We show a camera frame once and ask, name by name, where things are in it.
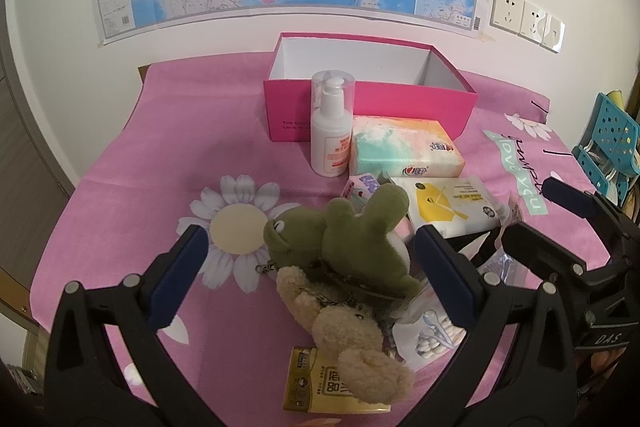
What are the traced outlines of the green frog plush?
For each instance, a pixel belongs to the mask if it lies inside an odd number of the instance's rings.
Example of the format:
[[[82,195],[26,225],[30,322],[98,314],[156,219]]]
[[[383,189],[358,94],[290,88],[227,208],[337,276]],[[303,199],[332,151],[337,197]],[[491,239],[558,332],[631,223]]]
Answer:
[[[409,199],[394,185],[379,187],[357,211],[344,197],[325,210],[298,206],[264,228],[269,258],[278,270],[296,267],[312,281],[334,280],[385,298],[415,296],[421,283],[410,273],[410,256],[396,232]]]

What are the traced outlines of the pastel tissue pack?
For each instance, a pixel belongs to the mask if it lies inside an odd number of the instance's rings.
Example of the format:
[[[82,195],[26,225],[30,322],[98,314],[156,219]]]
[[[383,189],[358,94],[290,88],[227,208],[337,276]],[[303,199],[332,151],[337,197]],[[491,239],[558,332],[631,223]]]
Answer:
[[[465,160],[437,120],[356,116],[349,173],[457,178]]]

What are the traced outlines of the gold tissue pack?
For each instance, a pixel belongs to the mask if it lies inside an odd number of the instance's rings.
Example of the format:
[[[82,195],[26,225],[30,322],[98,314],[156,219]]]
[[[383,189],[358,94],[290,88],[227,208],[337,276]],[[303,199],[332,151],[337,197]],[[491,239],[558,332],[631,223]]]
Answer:
[[[299,413],[385,414],[392,407],[357,399],[341,380],[337,367],[317,348],[294,347],[288,363],[282,409]]]

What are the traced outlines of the beige teddy bear plush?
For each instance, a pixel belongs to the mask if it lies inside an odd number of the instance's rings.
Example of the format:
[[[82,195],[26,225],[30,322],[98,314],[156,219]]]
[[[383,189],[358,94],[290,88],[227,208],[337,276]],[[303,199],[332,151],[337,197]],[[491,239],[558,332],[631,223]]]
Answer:
[[[414,374],[384,352],[383,333],[369,307],[351,305],[339,289],[311,282],[295,265],[279,269],[276,283],[288,312],[355,398],[386,405],[408,398]]]

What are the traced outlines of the small pink floral tissue pack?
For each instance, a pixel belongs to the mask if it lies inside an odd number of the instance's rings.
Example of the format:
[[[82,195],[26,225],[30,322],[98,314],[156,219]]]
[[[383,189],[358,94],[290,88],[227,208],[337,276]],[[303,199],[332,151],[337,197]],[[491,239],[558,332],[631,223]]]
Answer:
[[[349,176],[341,196],[352,203],[357,212],[367,205],[371,196],[378,191],[381,184],[371,173]]]

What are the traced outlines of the blue plastic rack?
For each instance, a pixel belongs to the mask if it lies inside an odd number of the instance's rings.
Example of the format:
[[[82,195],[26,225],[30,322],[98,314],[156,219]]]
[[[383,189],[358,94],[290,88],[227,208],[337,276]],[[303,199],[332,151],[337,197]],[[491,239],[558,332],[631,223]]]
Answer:
[[[596,191],[622,207],[639,180],[639,125],[612,98],[599,93],[572,154]]]

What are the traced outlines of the pink floral tablecloth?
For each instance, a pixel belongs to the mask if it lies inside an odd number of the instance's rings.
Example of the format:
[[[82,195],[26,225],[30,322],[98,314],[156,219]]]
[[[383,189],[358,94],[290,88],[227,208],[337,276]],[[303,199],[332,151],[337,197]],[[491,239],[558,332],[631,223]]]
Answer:
[[[122,133],[80,180],[37,269],[30,304],[43,327],[53,323],[71,281],[112,286],[144,271],[190,225],[207,227],[233,204],[235,230],[255,234],[258,213],[296,205],[323,207],[344,180],[317,176],[304,143],[273,142],[264,107],[270,65],[263,53],[158,63],[146,73]],[[548,98],[468,72],[477,101],[457,147],[465,173],[507,202],[516,197],[533,228],[597,268],[608,252],[582,220],[537,195],[558,176],[590,182],[561,141]],[[230,426],[393,426],[411,410],[314,416],[283,410],[288,362],[309,336],[286,311],[271,277],[257,272],[264,247],[235,255],[212,248],[176,324],[160,340],[189,383]]]

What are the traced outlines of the cotton swab bag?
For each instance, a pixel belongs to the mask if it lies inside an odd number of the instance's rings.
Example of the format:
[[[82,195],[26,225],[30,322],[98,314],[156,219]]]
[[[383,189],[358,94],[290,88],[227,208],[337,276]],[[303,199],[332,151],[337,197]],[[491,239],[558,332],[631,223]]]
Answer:
[[[465,334],[451,322],[433,291],[416,297],[392,327],[396,351],[412,371],[456,350]]]

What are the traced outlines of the white yellow wet wipes pack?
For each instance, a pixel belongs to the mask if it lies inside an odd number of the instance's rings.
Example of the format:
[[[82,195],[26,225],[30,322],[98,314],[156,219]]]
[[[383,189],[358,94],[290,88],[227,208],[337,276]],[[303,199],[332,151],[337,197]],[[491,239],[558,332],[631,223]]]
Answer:
[[[408,219],[416,233],[431,225],[444,239],[500,227],[503,211],[477,176],[393,178],[409,197]]]

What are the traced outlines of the white wall sockets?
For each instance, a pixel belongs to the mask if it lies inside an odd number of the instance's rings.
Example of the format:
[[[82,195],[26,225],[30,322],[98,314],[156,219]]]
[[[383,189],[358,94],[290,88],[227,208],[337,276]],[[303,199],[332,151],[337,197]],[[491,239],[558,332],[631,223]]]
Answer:
[[[559,17],[526,0],[494,0],[490,24],[552,53],[561,51],[566,31]]]

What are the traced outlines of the pink storage box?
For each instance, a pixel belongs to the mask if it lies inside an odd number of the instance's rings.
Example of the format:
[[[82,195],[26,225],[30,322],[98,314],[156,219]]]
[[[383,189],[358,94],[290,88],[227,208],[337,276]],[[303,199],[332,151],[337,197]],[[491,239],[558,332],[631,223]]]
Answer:
[[[464,130],[478,99],[461,72],[430,44],[284,32],[264,80],[272,141],[309,140],[311,78],[318,72],[355,78],[356,115],[436,120],[452,139]]]

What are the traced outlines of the white pump lotion bottle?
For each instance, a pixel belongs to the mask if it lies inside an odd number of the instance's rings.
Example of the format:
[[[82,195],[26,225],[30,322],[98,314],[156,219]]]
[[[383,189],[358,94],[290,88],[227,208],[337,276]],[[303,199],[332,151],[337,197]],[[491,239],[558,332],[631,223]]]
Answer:
[[[311,78],[310,165],[319,176],[341,176],[348,165],[355,79],[322,70]]]

